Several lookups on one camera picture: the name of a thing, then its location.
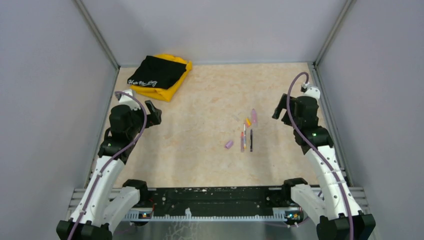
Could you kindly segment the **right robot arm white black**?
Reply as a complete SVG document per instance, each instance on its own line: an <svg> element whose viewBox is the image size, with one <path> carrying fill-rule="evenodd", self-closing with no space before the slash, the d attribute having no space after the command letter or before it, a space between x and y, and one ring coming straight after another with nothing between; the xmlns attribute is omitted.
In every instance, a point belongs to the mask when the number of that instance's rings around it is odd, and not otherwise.
<svg viewBox="0 0 424 240"><path fill-rule="evenodd" d="M295 142L301 147L318 179L321 195L301 177L287 179L282 185L281 199L287 206L299 205L316 226L320 240L367 240L376 221L364 213L353 197L336 158L334 142L328 130L318 125L318 101L302 95L284 93L274 111L278 119L293 127Z"/></svg>

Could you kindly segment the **purple highlighter cap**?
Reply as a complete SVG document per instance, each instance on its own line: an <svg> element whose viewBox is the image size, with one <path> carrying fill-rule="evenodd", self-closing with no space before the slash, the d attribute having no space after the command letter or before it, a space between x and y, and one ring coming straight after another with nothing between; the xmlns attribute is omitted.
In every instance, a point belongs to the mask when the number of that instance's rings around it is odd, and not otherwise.
<svg viewBox="0 0 424 240"><path fill-rule="evenodd" d="M234 145L234 141L233 140L229 140L226 144L225 144L225 149L229 150L232 146Z"/></svg>

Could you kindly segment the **dark purple gel pen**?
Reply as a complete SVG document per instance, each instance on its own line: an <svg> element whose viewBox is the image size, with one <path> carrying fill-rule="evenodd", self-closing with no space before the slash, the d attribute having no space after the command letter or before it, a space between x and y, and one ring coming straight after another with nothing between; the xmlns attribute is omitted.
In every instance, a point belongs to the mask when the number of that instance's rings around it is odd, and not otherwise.
<svg viewBox="0 0 424 240"><path fill-rule="evenodd" d="M252 153L253 152L253 147L254 147L254 134L253 134L253 129L250 129L250 146L249 146L249 150Z"/></svg>

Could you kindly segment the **pink highlighter pen body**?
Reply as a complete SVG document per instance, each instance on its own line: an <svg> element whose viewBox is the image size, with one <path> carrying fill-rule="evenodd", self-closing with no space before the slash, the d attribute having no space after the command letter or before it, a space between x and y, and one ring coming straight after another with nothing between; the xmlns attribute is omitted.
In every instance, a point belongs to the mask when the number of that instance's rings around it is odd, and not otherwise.
<svg viewBox="0 0 424 240"><path fill-rule="evenodd" d="M258 116L254 108L251 110L251 120L252 120L252 126L256 128L258 126Z"/></svg>

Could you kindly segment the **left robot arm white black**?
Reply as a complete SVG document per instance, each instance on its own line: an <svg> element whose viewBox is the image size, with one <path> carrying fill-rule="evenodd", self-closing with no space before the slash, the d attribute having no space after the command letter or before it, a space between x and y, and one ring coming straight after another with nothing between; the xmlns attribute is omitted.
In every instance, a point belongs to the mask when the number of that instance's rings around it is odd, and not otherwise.
<svg viewBox="0 0 424 240"><path fill-rule="evenodd" d="M146 128L162 122L162 111L150 100L145 106L124 100L111 109L110 127L100 144L93 175L83 197L68 220L61 220L56 233L61 240L110 240L118 224L133 207L151 204L152 195L143 180L128 179L116 197L113 186Z"/></svg>

